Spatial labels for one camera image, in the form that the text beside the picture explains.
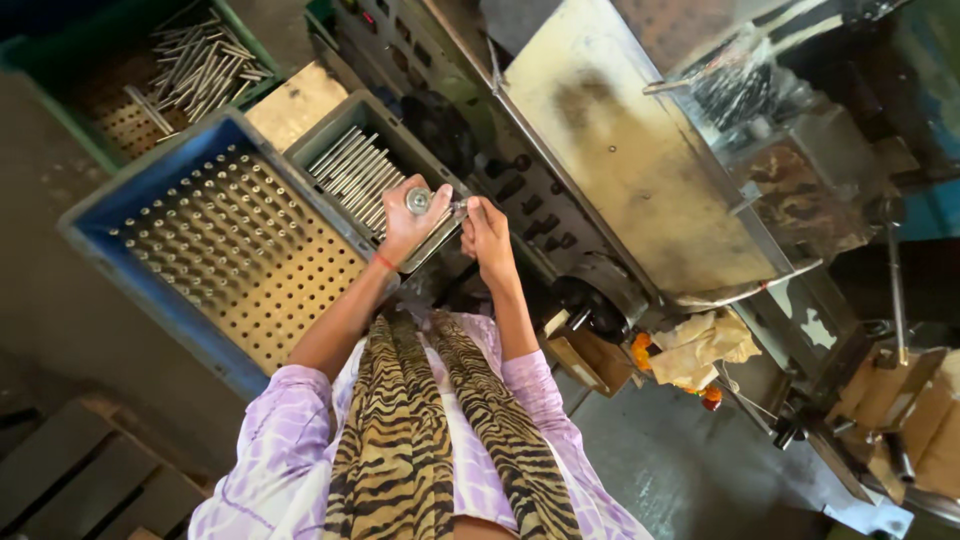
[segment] green plastic crate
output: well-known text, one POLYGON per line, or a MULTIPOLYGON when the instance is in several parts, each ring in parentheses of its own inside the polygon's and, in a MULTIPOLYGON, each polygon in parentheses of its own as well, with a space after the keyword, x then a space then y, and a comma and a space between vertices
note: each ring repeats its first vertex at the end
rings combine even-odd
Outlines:
MULTIPOLYGON (((97 124, 89 108, 79 107, 72 96, 89 83, 92 72, 107 61, 122 62, 124 55, 149 51, 148 34, 190 0, 120 0, 93 15, 73 21, 62 32, 44 37, 15 37, 0 44, 0 62, 8 70, 26 73, 41 103, 83 145, 109 174, 132 160, 97 124)), ((244 26, 225 0, 203 0, 213 7, 257 60, 274 76, 248 88, 231 105, 244 109, 277 87, 285 79, 263 45, 244 26)), ((122 92, 126 82, 116 85, 122 92)))

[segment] concrete floor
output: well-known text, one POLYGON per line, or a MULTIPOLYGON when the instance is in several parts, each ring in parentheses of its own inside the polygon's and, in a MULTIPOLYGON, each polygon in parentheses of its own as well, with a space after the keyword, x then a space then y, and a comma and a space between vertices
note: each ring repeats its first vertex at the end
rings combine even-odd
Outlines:
MULTIPOLYGON (((284 68, 310 60, 300 2, 230 4, 284 68)), ((223 473, 244 404, 53 229, 106 175, 18 76, 0 76, 0 117, 3 367, 49 410, 87 390, 113 396, 223 473)), ((573 419, 597 474, 657 538, 817 537, 810 510, 844 501, 806 444, 776 451, 732 405, 711 414, 671 388, 628 383, 612 400, 586 396, 573 419)))

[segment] gray plastic crate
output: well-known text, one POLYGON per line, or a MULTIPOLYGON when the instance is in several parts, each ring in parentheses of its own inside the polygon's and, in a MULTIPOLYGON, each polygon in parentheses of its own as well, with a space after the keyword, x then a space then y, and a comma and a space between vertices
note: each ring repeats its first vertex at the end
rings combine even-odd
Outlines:
MULTIPOLYGON (((311 177, 307 172, 307 167, 354 126, 360 128, 366 135, 378 134, 376 146, 389 149, 387 159, 404 173, 405 177, 420 173, 426 180, 427 185, 433 190, 443 184, 451 184, 454 190, 454 200, 471 195, 469 189, 446 170, 446 167, 378 99, 366 90, 359 90, 350 94, 320 123, 311 128, 287 149, 284 156, 300 169, 305 178, 309 179, 311 177)), ((337 209, 343 219, 349 221, 358 234, 363 235, 371 243, 378 242, 376 235, 364 223, 351 215, 335 197, 326 192, 323 192, 322 196, 332 207, 337 209)), ((445 222, 427 238, 406 262, 400 265, 400 270, 403 273, 411 273, 416 270, 458 228, 459 221, 456 219, 445 222)))

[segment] hand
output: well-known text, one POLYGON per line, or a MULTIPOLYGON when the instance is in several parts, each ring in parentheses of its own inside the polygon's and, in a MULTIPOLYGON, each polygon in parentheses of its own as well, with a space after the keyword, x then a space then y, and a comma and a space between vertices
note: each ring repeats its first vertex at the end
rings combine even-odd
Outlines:
POLYGON ((494 293, 518 285, 507 216, 486 197, 470 197, 467 213, 460 236, 461 251, 480 262, 480 278, 494 293))
POLYGON ((387 215, 387 236, 377 250, 394 266, 399 266, 421 245, 423 240, 440 222, 450 208, 453 186, 444 184, 430 201, 424 215, 416 215, 407 208, 407 191, 414 187, 427 187, 423 176, 416 174, 403 184, 383 193, 383 207, 387 215))

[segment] perforated crate bottom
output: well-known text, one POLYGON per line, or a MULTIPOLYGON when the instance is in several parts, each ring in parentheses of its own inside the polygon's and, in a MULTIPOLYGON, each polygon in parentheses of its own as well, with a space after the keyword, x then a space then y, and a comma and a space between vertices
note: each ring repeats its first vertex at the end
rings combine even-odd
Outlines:
MULTIPOLYGON (((123 87, 136 86, 143 90, 149 101, 155 102, 153 93, 156 88, 150 85, 150 81, 158 74, 154 55, 145 42, 92 68, 89 75, 70 91, 68 101, 87 116, 124 156, 134 160, 154 148, 164 135, 123 91, 123 87)), ((176 131, 190 125, 179 109, 165 110, 162 115, 176 131)))
POLYGON ((110 233, 268 375, 366 267, 265 160, 232 145, 110 233))

